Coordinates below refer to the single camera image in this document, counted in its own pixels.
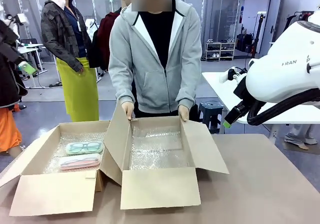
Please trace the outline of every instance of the black t-shirt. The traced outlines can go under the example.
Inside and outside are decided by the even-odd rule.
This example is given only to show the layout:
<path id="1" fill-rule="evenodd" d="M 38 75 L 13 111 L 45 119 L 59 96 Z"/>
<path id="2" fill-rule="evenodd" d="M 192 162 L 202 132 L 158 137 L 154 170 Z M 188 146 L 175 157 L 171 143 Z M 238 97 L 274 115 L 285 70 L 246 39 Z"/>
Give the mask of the black t-shirt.
<path id="1" fill-rule="evenodd" d="M 174 22 L 175 10 L 176 1 L 172 0 L 172 11 L 163 11 L 159 14 L 139 11 L 164 69 L 168 62 L 171 29 Z"/>

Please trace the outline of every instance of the plastic stool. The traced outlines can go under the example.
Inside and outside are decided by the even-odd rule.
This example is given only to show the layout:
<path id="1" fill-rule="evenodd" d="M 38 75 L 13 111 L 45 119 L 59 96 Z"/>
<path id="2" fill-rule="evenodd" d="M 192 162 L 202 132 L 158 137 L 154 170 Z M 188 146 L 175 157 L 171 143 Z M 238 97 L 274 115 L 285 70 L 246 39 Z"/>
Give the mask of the plastic stool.
<path id="1" fill-rule="evenodd" d="M 199 119 L 201 112 L 203 113 L 203 118 L 200 119 L 203 124 L 206 124 L 211 134 L 219 133 L 220 128 L 218 124 L 221 124 L 218 120 L 218 115 L 222 115 L 222 109 L 224 106 L 219 101 L 208 101 L 206 103 L 202 102 L 199 105 Z"/>

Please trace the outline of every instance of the cardboard box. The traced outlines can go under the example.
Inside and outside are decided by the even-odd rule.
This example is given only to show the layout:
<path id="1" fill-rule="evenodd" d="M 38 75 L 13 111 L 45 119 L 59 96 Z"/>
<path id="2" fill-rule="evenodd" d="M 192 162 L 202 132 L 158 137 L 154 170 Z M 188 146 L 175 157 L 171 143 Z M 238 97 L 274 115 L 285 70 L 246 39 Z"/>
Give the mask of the cardboard box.
<path id="1" fill-rule="evenodd" d="M 22 154 L 25 162 L 19 163 L 23 167 L 20 175 L 15 176 L 17 170 L 10 168 L 0 179 L 0 188 L 4 191 L 18 181 L 9 215 L 39 216 L 92 211 L 94 194 L 103 188 L 102 173 L 119 184 L 122 182 L 121 171 L 106 148 L 98 169 L 50 174 L 43 172 L 57 149 L 62 132 L 102 133 L 107 131 L 109 124 L 110 121 L 62 123 L 46 141 L 36 143 L 36 151 L 28 151 L 29 148 L 35 148 L 28 147 Z M 3 181 L 8 181 L 8 177 L 11 180 L 2 185 Z"/>
<path id="2" fill-rule="evenodd" d="M 168 127 L 179 130 L 179 142 L 188 165 L 130 169 L 133 130 L 165 130 Z M 229 173 L 207 126 L 194 121 L 183 122 L 178 116 L 128 121 L 121 106 L 117 105 L 104 144 L 122 171 L 122 210 L 200 205 L 196 168 Z M 165 138 L 162 144 L 167 149 L 174 145 Z"/>

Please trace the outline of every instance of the shoe rack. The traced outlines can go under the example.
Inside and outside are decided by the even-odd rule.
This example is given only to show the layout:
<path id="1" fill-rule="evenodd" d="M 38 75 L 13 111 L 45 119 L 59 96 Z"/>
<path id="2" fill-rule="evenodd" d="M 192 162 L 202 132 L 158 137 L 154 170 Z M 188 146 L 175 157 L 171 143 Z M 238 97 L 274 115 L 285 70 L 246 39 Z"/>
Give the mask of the shoe rack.
<path id="1" fill-rule="evenodd" d="M 233 60 L 235 56 L 235 49 L 235 42 L 206 42 L 205 60 L 207 62 Z"/>

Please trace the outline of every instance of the door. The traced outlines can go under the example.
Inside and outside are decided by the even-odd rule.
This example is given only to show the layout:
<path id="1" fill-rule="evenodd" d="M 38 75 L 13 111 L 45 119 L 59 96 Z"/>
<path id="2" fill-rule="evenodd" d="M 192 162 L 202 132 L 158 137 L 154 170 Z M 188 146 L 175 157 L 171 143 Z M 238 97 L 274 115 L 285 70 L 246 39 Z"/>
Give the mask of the door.
<path id="1" fill-rule="evenodd" d="M 275 33 L 275 26 L 277 23 L 280 2 L 281 0 L 270 0 L 270 6 L 267 12 L 264 34 L 261 41 L 260 57 L 263 57 L 268 54 L 271 45 L 270 42 L 272 42 Z"/>

